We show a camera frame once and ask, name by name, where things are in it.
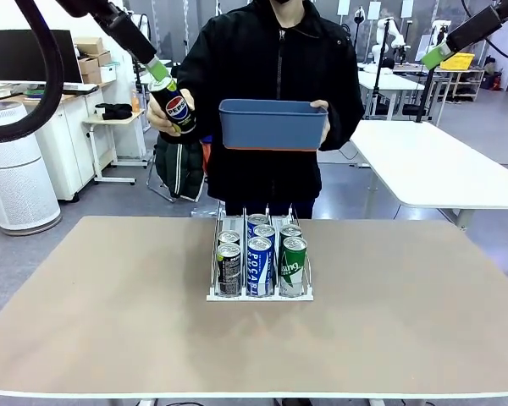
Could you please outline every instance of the yellow bin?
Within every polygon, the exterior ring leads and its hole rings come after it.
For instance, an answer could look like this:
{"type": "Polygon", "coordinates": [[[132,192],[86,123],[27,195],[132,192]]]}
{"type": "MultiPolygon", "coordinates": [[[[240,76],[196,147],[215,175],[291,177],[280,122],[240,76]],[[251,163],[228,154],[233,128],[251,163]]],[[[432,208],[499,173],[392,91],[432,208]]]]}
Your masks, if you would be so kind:
{"type": "Polygon", "coordinates": [[[440,68],[446,70],[467,70],[471,67],[474,56],[473,53],[457,53],[447,61],[442,62],[440,68]]]}

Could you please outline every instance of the can dispenser rack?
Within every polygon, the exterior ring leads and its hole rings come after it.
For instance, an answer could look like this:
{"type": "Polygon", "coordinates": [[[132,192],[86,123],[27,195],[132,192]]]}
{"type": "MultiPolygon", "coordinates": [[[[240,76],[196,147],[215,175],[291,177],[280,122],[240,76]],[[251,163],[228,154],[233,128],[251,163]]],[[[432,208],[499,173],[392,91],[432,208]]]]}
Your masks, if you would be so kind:
{"type": "Polygon", "coordinates": [[[214,240],[213,240],[213,260],[211,264],[211,283],[209,287],[209,294],[207,295],[207,301],[251,301],[251,302],[293,302],[293,301],[312,301],[314,296],[312,295],[312,268],[311,262],[308,257],[308,247],[305,259],[305,266],[303,268],[303,278],[301,287],[298,288],[299,294],[295,296],[284,296],[280,287],[280,278],[278,275],[278,261],[279,258],[279,234],[280,229],[288,224],[295,224],[300,226],[299,220],[294,216],[291,208],[288,216],[271,216],[269,209],[266,209],[265,213],[269,217],[269,224],[275,228],[275,251],[273,258],[273,278],[268,283],[267,292],[268,294],[263,296],[250,296],[247,291],[247,264],[246,256],[248,251],[247,245],[247,215],[246,210],[243,210],[243,215],[238,217],[227,217],[225,214],[224,205],[218,204],[217,220],[214,228],[214,240]],[[236,231],[240,235],[240,277],[237,282],[238,286],[235,294],[222,294],[221,293],[221,282],[218,280],[218,263],[217,263],[217,248],[218,248],[218,235],[224,230],[236,231]]]}

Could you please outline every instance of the pepsi logo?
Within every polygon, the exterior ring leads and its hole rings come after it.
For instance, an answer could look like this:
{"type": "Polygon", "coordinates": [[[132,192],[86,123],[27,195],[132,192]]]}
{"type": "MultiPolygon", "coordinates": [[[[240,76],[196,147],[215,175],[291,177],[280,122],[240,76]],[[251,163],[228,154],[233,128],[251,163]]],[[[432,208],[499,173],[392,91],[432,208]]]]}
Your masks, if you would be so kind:
{"type": "Polygon", "coordinates": [[[188,105],[186,100],[181,96],[171,99],[166,105],[166,113],[175,120],[182,120],[188,115],[188,105]]]}

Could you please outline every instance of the blue plastic basket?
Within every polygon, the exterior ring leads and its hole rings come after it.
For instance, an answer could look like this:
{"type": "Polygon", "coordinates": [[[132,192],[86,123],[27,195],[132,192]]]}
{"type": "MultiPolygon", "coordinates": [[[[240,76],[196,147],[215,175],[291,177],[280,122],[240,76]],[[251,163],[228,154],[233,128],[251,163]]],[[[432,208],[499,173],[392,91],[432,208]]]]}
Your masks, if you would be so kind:
{"type": "Polygon", "coordinates": [[[315,151],[327,110],[306,101],[239,100],[220,103],[224,145],[230,149],[315,151]]]}

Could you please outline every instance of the black cloth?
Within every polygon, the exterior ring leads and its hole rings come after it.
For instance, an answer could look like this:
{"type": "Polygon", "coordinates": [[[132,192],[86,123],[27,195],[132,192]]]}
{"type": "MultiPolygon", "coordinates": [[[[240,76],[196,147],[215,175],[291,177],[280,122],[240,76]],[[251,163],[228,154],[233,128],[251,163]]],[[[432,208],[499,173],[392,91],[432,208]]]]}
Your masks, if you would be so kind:
{"type": "Polygon", "coordinates": [[[130,104],[96,104],[97,108],[105,108],[102,115],[104,120],[125,120],[132,117],[132,106],[130,104]]]}
{"type": "Polygon", "coordinates": [[[321,18],[310,1],[303,5],[305,17],[284,30],[283,40],[269,0],[254,0],[212,18],[179,68],[179,87],[190,90],[196,103],[197,126],[180,137],[163,137],[183,143],[213,135],[207,171],[208,194],[214,198],[309,201],[322,188],[316,152],[225,149],[218,112],[223,99],[329,102],[331,131],[321,151],[342,147],[362,118],[356,54],[349,35],[321,18]]]}
{"type": "Polygon", "coordinates": [[[269,213],[272,216],[287,216],[290,207],[294,212],[294,216],[302,219],[312,218],[312,209],[314,208],[314,200],[297,201],[293,203],[273,201],[270,203],[262,202],[239,202],[239,201],[226,201],[226,215],[227,216],[241,216],[243,214],[243,207],[246,208],[246,214],[260,214],[265,213],[265,209],[269,204],[269,213]]]}

